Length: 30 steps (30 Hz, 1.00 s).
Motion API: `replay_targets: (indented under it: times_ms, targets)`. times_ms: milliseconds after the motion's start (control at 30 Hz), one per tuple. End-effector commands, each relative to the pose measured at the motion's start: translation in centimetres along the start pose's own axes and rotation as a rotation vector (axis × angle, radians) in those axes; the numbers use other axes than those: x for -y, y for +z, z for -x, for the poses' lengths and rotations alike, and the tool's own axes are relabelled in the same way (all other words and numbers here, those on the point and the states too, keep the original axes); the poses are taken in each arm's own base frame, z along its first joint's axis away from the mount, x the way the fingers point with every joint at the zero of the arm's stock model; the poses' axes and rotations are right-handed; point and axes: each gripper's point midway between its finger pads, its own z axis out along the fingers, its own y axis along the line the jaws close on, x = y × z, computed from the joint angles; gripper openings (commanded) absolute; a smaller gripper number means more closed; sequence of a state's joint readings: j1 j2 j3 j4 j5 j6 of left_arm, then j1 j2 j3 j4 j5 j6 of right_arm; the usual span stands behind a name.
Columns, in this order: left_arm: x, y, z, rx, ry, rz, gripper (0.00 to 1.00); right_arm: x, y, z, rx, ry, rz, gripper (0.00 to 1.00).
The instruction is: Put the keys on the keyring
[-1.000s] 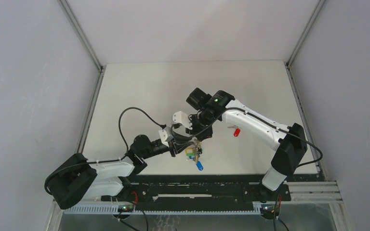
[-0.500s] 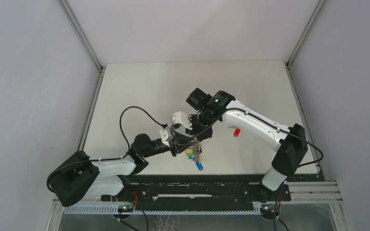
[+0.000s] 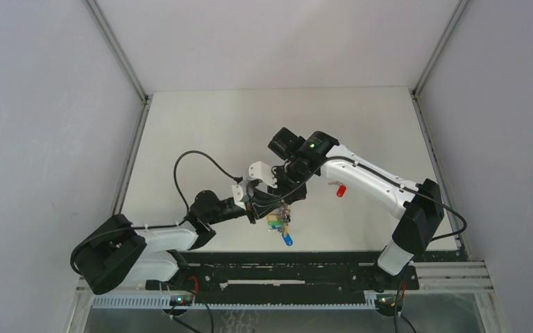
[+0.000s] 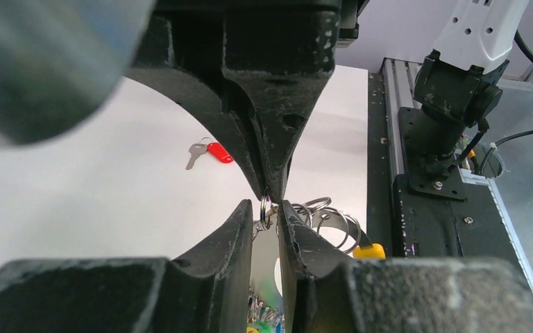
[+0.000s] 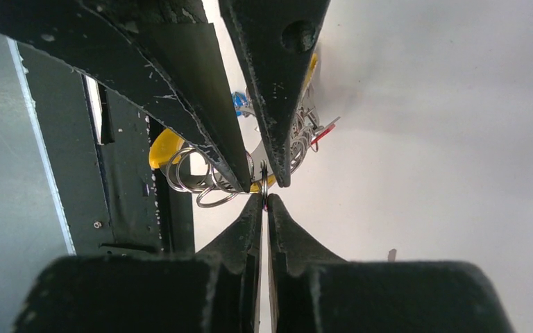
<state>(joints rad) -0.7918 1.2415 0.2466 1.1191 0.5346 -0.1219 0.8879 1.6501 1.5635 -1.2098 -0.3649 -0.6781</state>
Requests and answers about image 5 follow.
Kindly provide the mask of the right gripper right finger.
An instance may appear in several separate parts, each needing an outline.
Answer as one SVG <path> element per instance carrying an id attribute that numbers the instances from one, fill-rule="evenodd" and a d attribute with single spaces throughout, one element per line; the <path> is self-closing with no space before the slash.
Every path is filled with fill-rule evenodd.
<path id="1" fill-rule="evenodd" d="M 461 261 L 355 262 L 267 199 L 274 332 L 512 332 L 498 294 Z"/>

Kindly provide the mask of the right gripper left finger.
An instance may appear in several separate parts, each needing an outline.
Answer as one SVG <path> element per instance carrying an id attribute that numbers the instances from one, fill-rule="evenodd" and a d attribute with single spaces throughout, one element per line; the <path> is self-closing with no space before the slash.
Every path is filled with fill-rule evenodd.
<path id="1" fill-rule="evenodd" d="M 256 332 L 263 197 L 193 255 L 67 256 L 36 278 L 14 332 Z"/>

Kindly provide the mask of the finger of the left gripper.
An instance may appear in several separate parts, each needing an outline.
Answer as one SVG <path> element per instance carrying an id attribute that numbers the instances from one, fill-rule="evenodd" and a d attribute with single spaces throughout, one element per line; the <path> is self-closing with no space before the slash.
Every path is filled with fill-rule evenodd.
<path id="1" fill-rule="evenodd" d="M 201 1 L 0 1 L 0 34 L 118 93 L 209 159 L 251 175 L 214 26 Z"/>
<path id="2" fill-rule="evenodd" d="M 291 184 L 290 133 L 329 1 L 220 1 L 271 170 Z"/>

